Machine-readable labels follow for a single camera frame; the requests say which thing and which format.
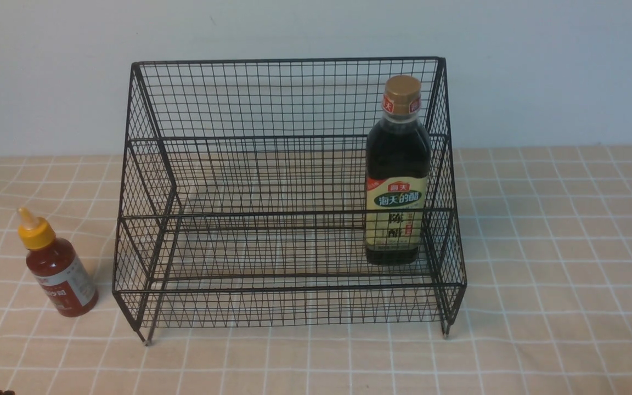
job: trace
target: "white wall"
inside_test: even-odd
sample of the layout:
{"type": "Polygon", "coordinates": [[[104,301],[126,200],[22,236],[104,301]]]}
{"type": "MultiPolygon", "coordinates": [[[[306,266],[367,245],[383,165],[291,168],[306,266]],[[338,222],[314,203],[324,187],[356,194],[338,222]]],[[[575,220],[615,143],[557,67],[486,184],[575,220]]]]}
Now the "white wall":
{"type": "Polygon", "coordinates": [[[457,146],[632,143],[632,1],[0,0],[0,155],[119,153],[134,60],[442,55],[457,146]]]}

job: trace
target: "black wire basket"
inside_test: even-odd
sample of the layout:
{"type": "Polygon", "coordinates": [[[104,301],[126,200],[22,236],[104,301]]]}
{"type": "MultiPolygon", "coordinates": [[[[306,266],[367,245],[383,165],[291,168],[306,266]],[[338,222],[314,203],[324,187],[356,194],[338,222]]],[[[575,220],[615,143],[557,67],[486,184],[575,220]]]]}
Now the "black wire basket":
{"type": "Polygon", "coordinates": [[[113,295],[157,327],[441,321],[466,289],[444,58],[131,66],[113,295]],[[366,136],[384,83],[422,85],[432,160],[416,262],[364,254],[366,136]]]}

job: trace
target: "gold bottle cap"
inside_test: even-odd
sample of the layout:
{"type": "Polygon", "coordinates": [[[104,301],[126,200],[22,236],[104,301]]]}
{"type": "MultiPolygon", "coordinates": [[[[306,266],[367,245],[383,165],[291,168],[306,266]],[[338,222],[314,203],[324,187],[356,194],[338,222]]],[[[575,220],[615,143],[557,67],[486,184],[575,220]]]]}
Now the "gold bottle cap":
{"type": "Polygon", "coordinates": [[[393,115],[409,115],[421,107],[421,82],[410,75],[389,78],[384,85],[382,108],[393,115]]]}

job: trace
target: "yellow bottle cap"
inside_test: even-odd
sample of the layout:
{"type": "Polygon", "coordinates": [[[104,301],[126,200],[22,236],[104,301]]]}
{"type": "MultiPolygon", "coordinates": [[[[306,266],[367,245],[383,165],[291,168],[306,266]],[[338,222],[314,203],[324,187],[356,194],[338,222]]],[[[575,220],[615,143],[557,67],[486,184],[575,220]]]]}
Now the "yellow bottle cap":
{"type": "Polygon", "coordinates": [[[40,250],[55,241],[55,231],[45,218],[35,217],[26,207],[18,209],[21,224],[18,237],[28,250],[40,250]]]}

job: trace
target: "vinegar bottle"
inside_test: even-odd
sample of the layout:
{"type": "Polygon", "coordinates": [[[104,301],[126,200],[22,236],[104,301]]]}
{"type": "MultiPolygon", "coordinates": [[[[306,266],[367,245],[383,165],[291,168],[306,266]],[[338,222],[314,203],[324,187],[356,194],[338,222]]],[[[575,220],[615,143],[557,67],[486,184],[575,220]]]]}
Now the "vinegar bottle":
{"type": "Polygon", "coordinates": [[[55,237],[45,218],[34,217],[25,207],[18,209],[18,235],[29,250],[26,265],[58,313],[78,317],[89,312],[99,299],[94,282],[69,241],[55,237]]]}
{"type": "Polygon", "coordinates": [[[419,121],[421,82],[389,78],[382,118],[367,136],[365,255],[377,265],[411,263],[418,257],[422,209],[431,168],[431,140],[419,121]]]}

